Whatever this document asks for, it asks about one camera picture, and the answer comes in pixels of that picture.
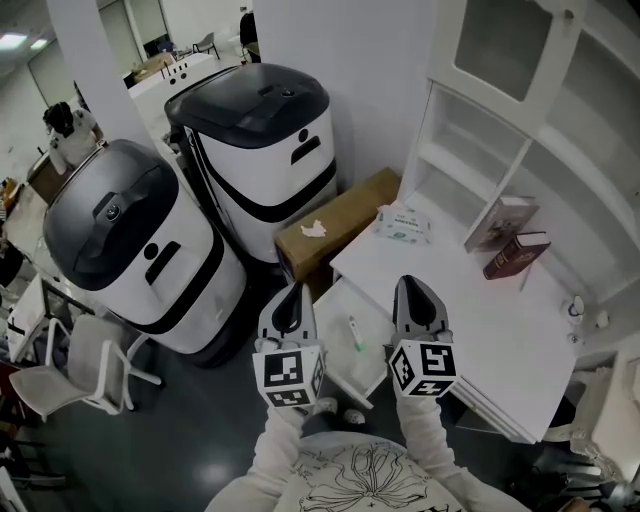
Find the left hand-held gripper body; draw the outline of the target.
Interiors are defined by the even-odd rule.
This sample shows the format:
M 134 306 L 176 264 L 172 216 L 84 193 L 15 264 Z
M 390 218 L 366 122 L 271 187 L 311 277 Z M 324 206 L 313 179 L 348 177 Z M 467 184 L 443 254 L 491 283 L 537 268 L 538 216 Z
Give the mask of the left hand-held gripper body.
M 268 406 L 302 408 L 316 403 L 326 364 L 315 327 L 292 332 L 260 328 L 255 349 L 256 386 Z

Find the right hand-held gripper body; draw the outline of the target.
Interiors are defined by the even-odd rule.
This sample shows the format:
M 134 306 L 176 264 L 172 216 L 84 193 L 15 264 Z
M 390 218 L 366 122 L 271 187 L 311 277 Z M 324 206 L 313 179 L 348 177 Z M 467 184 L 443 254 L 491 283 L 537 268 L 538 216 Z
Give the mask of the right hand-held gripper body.
M 396 389 L 403 397 L 439 398 L 458 377 L 452 332 L 397 334 L 388 360 Z

